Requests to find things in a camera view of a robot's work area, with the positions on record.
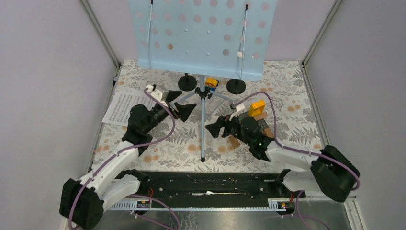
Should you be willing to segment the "sheet music page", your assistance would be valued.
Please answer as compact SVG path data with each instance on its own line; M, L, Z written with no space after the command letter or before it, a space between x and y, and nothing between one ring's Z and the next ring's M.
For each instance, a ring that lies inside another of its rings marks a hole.
M155 105L155 102L139 90L126 88L126 91L116 91L102 122L127 126L130 111L138 104L142 104L147 109L151 109Z

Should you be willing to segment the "light blue music stand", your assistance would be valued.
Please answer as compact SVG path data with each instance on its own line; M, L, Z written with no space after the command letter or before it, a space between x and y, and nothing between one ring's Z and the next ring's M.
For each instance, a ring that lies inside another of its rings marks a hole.
M137 63L148 69L256 81L274 0L131 0Z

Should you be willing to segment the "yellow toy block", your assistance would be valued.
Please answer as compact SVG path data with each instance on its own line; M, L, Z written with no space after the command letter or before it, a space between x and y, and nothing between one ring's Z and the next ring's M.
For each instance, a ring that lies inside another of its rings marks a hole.
M248 110L248 115L250 117L261 115L264 111L265 106L266 104L264 100L253 102Z

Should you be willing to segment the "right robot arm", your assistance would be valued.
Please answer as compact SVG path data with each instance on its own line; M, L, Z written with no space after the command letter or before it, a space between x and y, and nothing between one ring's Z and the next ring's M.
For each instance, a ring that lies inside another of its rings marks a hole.
M343 203L358 184L360 172L334 146L326 145L319 152L305 151L278 144L267 136L252 117L238 119L221 116L205 128L213 138L234 136L248 145L249 152L258 160L282 162L301 168L289 171L275 183L275 193L287 197L304 190L322 192L328 198Z

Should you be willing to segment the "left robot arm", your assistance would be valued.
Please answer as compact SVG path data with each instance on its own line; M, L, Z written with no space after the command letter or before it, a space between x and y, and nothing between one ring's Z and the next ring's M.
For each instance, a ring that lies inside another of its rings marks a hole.
M148 85L144 94L156 104L148 110L143 104L137 104L130 110L127 131L108 158L97 168L79 179L68 179L62 188L59 213L68 220L71 230L93 229L111 206L133 194L142 197L148 192L148 183L139 176L126 174L116 177L132 161L136 160L150 145L167 139L174 128L164 137L153 140L150 131L160 122L170 117L185 122L197 104L181 105L175 102L181 91L159 89Z

